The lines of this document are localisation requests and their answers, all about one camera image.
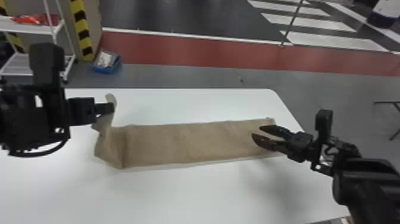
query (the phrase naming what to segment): yellow and black striped pillar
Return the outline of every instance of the yellow and black striped pillar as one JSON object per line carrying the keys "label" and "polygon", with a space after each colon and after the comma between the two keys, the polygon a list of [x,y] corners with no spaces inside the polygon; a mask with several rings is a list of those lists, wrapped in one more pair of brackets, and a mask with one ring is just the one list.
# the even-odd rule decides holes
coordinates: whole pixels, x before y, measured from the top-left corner
{"label": "yellow and black striped pillar", "polygon": [[[0,15],[8,16],[4,0],[0,0]],[[15,46],[19,53],[25,53],[22,40],[16,33],[8,33],[8,39],[11,41],[11,44]]]}
{"label": "yellow and black striped pillar", "polygon": [[82,52],[83,60],[93,61],[95,54],[93,52],[89,25],[86,19],[85,5],[82,0],[70,0],[70,2],[71,11],[75,19],[75,31],[79,39],[79,48]]}

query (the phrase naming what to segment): white shelf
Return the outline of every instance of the white shelf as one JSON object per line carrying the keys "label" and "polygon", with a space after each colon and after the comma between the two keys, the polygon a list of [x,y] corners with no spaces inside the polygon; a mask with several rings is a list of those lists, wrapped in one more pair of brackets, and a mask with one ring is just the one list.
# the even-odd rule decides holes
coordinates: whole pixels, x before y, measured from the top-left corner
{"label": "white shelf", "polygon": [[64,20],[60,20],[57,26],[51,28],[50,26],[16,23],[11,18],[9,16],[0,16],[0,31],[52,35],[51,29],[53,29],[53,34],[56,35],[64,25]]}
{"label": "white shelf", "polygon": [[[74,63],[75,55],[65,56],[65,71],[61,76],[68,74]],[[0,76],[32,76],[32,70],[29,68],[28,54],[15,53],[0,69]]]}

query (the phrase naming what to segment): white floor marking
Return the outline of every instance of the white floor marking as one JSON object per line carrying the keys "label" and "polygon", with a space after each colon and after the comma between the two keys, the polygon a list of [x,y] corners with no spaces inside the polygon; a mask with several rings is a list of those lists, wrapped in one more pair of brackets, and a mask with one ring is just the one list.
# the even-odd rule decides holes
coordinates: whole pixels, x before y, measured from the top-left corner
{"label": "white floor marking", "polygon": [[[269,2],[260,2],[260,1],[249,1],[249,3],[255,8],[265,8],[267,10],[280,10],[280,11],[287,11],[287,12],[295,12],[296,6],[292,5],[281,5]],[[300,8],[300,13],[307,13],[312,15],[324,15],[329,16],[328,13],[325,13],[322,10],[317,8],[309,8],[309,7],[302,7]]]}
{"label": "white floor marking", "polygon": [[391,38],[395,42],[400,43],[400,35],[399,34],[393,32],[393,31],[391,31],[389,29],[381,29],[381,28],[374,27],[374,26],[368,24],[366,22],[367,19],[365,17],[363,17],[362,15],[360,15],[360,14],[358,14],[358,13],[356,13],[356,12],[354,12],[354,11],[352,11],[352,10],[350,10],[350,9],[340,5],[340,4],[330,3],[330,2],[327,2],[326,4],[328,4],[329,6],[341,11],[342,13],[347,14],[348,16],[353,17],[354,19],[364,23],[365,25],[371,27],[372,29],[374,29],[374,30],[382,33],[383,35]]}
{"label": "white floor marking", "polygon": [[292,43],[300,45],[388,52],[386,48],[369,39],[343,38],[338,36],[316,35],[298,32],[290,32],[287,38]]}
{"label": "white floor marking", "polygon": [[[262,13],[262,15],[271,23],[288,25],[292,20],[291,16],[286,16],[286,15],[274,15],[267,13]],[[344,23],[336,21],[328,21],[328,20],[316,20],[313,18],[297,17],[293,25],[303,26],[303,27],[313,27],[319,29],[344,30],[344,31],[355,32],[354,29],[345,25]]]}
{"label": "white floor marking", "polygon": [[[157,35],[157,36],[172,36],[178,38],[197,38],[197,39],[207,39],[207,40],[217,40],[217,41],[233,41],[233,42],[246,42],[246,43],[267,43],[273,45],[280,45],[280,41],[264,41],[264,40],[253,40],[253,39],[241,39],[241,38],[225,38],[219,36],[205,36],[205,35],[191,35],[183,33],[167,33],[167,32],[156,32],[156,31],[146,31],[146,30],[130,30],[130,29],[118,29],[113,27],[103,27],[105,32],[114,33],[135,33],[141,35]],[[292,45],[290,42],[286,42],[285,45]]]}
{"label": "white floor marking", "polygon": [[[293,2],[293,3],[299,3],[300,0],[278,0],[278,1],[282,1],[282,2]],[[303,5],[309,5],[310,3],[308,3],[307,1],[303,1]]]}

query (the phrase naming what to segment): blue container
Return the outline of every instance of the blue container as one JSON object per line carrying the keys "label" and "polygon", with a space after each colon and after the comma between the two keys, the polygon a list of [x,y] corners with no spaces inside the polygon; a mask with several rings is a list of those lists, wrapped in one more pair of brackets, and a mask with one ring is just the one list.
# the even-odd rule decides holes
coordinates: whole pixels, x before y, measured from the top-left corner
{"label": "blue container", "polygon": [[103,67],[95,66],[94,64],[92,64],[92,68],[93,68],[93,71],[98,72],[98,73],[113,74],[115,72],[115,70],[120,66],[120,64],[121,64],[121,56],[118,55],[117,59],[115,59],[114,65],[112,67],[103,68]]}

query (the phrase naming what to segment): folded cloth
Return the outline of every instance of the folded cloth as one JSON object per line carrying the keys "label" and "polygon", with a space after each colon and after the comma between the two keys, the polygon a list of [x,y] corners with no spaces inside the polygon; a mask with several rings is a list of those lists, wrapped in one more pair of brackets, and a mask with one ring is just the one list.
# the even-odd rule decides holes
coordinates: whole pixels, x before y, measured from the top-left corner
{"label": "folded cloth", "polygon": [[[106,99],[116,109],[115,97],[107,94]],[[251,138],[261,132],[260,126],[275,124],[274,119],[112,127],[113,117],[100,117],[92,128],[99,132],[95,155],[118,169],[279,155]]]}

